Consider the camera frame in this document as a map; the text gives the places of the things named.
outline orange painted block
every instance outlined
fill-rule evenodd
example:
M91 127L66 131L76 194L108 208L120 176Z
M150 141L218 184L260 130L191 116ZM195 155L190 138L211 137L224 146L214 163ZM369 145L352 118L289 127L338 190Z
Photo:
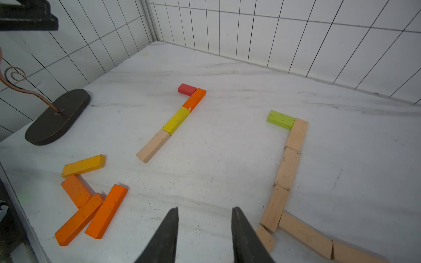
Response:
M92 222L89 224L85 234L95 239L101 239L109 223L117 212L118 207L126 196L127 188L114 185L108 193L102 206L99 208Z
M69 195L70 199L75 203L76 207L81 208L92 196L93 194L90 190L82 183L79 179L80 175L72 174L67 177L61 186Z
M104 198L96 193L89 199L56 233L60 246L67 246L79 232L91 221Z
M206 91L198 88L195 93L186 101L183 105L184 108L189 109L190 112L196 107L196 105L202 100L202 98L206 95Z

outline yellow painted block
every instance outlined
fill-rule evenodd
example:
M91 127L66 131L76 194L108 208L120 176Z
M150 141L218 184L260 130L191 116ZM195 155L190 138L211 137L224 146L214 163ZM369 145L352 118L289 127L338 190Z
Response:
M183 123L183 121L190 115L190 110L184 107L181 107L179 111L165 124L162 128L164 131L172 135L178 127Z
M105 156L100 154L85 160L65 165L61 177L67 178L71 174L83 174L104 167Z

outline line of blocks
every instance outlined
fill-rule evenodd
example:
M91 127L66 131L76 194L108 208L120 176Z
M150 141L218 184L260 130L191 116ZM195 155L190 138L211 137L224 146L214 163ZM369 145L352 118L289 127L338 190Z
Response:
M293 215L284 212L309 123L276 111L270 111L267 122L286 128L290 130L290 133L285 143L284 155L273 184L272 195L263 213L260 226L256 230L256 234L266 250L268 252L272 250L276 243L270 233L274 233L277 228L280 228L325 259L339 263L386 263L386 260L341 242L332 241Z
M92 194L82 182L81 174L91 172L105 165L105 156L98 155L65 165L61 176L65 178L61 186L78 208L78 211L55 233L60 246L67 246L91 221L85 234L101 239L117 212L128 189L115 184L106 198Z
M144 163L147 163L152 156L165 144L183 121L190 115L206 95L206 91L186 84L181 84L179 93L188 95L190 98L177 111L177 113L165 124L165 126L140 150L136 156Z

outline natural wood block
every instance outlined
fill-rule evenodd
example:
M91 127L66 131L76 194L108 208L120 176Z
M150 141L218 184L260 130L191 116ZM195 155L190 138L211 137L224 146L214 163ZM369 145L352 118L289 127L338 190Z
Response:
M279 219L284 211L289 192L279 185L275 185L260 224L268 231L274 233L278 227Z
M348 247L337 241L333 241L333 255L334 260L339 263L388 263L384 259Z
M301 242L303 245L313 250L321 257L330 259L332 256L332 240L323 236L319 232L302 223L295 217L283 213L279 221L279 228L287 232L290 236Z
M298 162L300 161L300 154L299 151L285 147L284 156L282 156L281 164L276 174L275 184L282 186L288 191L291 190Z
M262 226L259 226L257 228L256 234L259 237L260 241L262 242L264 248L266 248L267 252L270 252L272 250L273 246L275 246L275 244L276 244L275 239Z
M161 129L154 137L140 150L136 156L142 160L142 162L147 163L152 156L164 145L166 141L170 138L170 134L163 129Z
M290 147L296 151L301 151L301 146L303 145L308 125L309 122L296 118L288 136L287 142L285 143L285 147Z

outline white marble surface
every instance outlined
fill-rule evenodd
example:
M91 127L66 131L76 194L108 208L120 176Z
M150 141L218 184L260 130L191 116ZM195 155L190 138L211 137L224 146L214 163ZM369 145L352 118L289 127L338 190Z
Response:
M207 94L144 164L136 153L187 100L181 83ZM271 109L309 121L288 212L391 262L421 258L421 108L159 42L86 90L90 105L58 141L31 145L25 126L0 143L51 262L133 262L175 206L176 262L232 262L231 208L258 226L288 136L266 122ZM76 212L62 168L98 154L105 168L86 182L129 192L103 239L81 232L60 247L54 233ZM327 262L280 230L274 236L277 262Z

